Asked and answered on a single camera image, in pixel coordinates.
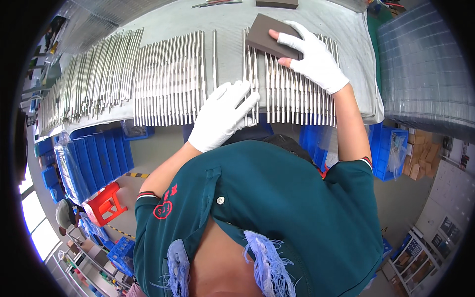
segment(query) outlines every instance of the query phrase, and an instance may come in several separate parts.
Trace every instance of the red embroidered logo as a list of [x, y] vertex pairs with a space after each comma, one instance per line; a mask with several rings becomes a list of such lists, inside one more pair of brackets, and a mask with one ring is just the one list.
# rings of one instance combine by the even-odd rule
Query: red embroidered logo
[[175, 195], [176, 193], [177, 193], [177, 185], [174, 185], [174, 186], [172, 187], [172, 189], [171, 189], [171, 194], [170, 194], [170, 196], [173, 196], [173, 195]]
[[153, 215], [159, 219], [166, 219], [173, 208], [171, 201], [165, 201], [163, 204], [159, 204], [153, 210]]

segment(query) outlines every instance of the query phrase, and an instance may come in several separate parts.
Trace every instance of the sanding sponge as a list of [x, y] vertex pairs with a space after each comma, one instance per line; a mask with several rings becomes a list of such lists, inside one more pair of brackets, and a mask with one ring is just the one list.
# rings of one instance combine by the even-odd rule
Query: sanding sponge
[[256, 6], [296, 9], [298, 0], [256, 0]]
[[302, 59], [303, 55], [301, 52], [288, 46], [278, 44], [277, 40], [270, 37], [269, 29], [300, 38], [300, 35], [294, 30], [294, 28], [259, 13], [254, 20], [251, 29], [249, 29], [249, 34], [246, 38], [246, 45], [276, 56], [277, 58], [289, 57], [295, 60]]

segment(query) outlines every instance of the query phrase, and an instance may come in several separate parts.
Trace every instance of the workbench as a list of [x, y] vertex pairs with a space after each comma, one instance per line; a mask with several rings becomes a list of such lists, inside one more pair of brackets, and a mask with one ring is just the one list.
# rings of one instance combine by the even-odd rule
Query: workbench
[[[194, 8], [202, 0], [178, 0], [151, 11], [117, 30], [133, 30], [144, 27], [141, 46], [195, 30], [205, 31], [205, 65], [208, 95], [212, 92], [212, 31], [217, 30], [218, 84], [242, 79], [242, 29], [251, 26], [258, 13], [275, 19], [300, 22], [310, 31], [332, 37], [339, 44], [340, 64], [350, 79], [361, 116], [366, 124], [383, 120], [383, 105], [376, 88], [377, 58], [375, 31], [377, 22], [366, 21], [366, 13], [356, 13], [326, 0], [300, 0], [296, 10], [255, 7], [253, 1], [241, 4]], [[68, 55], [60, 59], [66, 66]], [[261, 113], [266, 109], [264, 56], [259, 55], [259, 93]], [[78, 123], [64, 124], [53, 129], [47, 136], [62, 131], [72, 131], [88, 126], [106, 124], [133, 117], [133, 101], [105, 111], [98, 118], [82, 118]]]

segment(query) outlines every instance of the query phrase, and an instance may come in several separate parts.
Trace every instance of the hand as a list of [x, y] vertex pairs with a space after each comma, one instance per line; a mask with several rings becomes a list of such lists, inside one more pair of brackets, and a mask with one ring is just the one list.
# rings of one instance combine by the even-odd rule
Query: hand
[[272, 29], [269, 30], [269, 35], [277, 39], [278, 43], [301, 51], [304, 54], [304, 58], [297, 61], [283, 57], [278, 61], [280, 65], [304, 75], [330, 94], [341, 90], [350, 82], [338, 65], [336, 65], [333, 55], [328, 51], [327, 46], [315, 34], [297, 22], [285, 20], [283, 23], [294, 28], [302, 39], [285, 33], [279, 33]]
[[[229, 82], [220, 85], [199, 111], [188, 142], [205, 153], [220, 147], [237, 130], [244, 128], [244, 117], [260, 99], [258, 92], [252, 92], [237, 107], [250, 89], [251, 84], [246, 80], [238, 80], [233, 85]], [[248, 126], [256, 124], [248, 118]]]

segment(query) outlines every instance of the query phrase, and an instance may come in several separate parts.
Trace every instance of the plastic bag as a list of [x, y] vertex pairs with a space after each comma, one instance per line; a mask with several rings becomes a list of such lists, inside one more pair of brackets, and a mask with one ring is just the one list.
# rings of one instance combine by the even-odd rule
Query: plastic bag
[[86, 235], [95, 234], [106, 241], [110, 240], [107, 233], [104, 230], [102, 230], [102, 228], [92, 223], [85, 213], [80, 212], [79, 214], [81, 215], [81, 219], [79, 220], [79, 226], [84, 228]]
[[68, 138], [62, 137], [55, 144], [54, 151], [66, 194], [72, 202], [81, 205], [81, 203], [91, 197], [91, 194], [89, 193], [78, 164], [68, 148], [72, 144], [72, 142], [68, 141]]
[[405, 136], [391, 135], [391, 150], [389, 151], [388, 170], [394, 175], [394, 180], [398, 178], [398, 171], [406, 158], [406, 148], [404, 145]]

